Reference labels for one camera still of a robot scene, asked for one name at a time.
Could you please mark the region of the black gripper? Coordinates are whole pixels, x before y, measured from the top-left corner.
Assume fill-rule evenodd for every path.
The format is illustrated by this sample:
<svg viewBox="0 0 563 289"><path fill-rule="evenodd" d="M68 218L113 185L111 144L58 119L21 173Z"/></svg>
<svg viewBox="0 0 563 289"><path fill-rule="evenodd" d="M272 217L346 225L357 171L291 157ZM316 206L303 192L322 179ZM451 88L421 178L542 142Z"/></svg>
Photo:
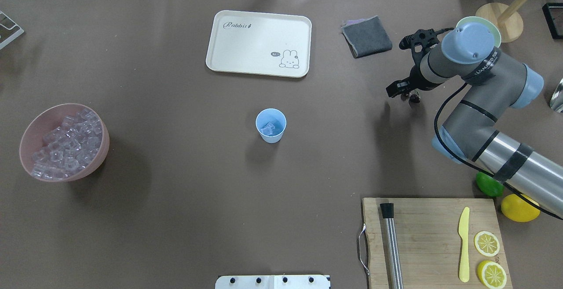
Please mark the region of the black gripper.
<svg viewBox="0 0 563 289"><path fill-rule="evenodd" d="M419 89L421 91L428 91L429 90L429 82L424 78L422 73L420 72L420 67L414 65L409 73L409 76L403 80L396 80L390 83L386 87L386 93L388 97L396 97L401 95L402 93L410 92L410 95L413 94L415 89Z"/></svg>

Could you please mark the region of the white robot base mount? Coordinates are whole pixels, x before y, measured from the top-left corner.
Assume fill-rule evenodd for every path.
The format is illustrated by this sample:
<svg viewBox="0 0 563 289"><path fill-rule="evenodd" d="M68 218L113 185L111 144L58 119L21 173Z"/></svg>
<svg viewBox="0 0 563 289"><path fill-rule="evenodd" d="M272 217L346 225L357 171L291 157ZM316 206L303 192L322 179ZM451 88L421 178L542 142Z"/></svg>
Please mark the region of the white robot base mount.
<svg viewBox="0 0 563 289"><path fill-rule="evenodd" d="M215 289L330 289L329 275L224 275L217 279Z"/></svg>

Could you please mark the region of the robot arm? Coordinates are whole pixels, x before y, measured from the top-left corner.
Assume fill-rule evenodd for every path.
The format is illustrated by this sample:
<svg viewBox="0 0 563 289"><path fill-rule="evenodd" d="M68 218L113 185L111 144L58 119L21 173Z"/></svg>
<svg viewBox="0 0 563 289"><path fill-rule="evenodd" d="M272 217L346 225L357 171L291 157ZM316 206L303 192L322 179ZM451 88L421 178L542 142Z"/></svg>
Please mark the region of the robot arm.
<svg viewBox="0 0 563 289"><path fill-rule="evenodd" d="M521 109L539 96L542 76L495 46L491 31L478 22L420 29L399 46L411 50L414 66L406 79L386 87L389 97L429 91L456 76L469 87L445 122L434 125L435 149L487 172L516 195L536 201L547 215L562 219L562 167L495 128L508 108Z"/></svg>

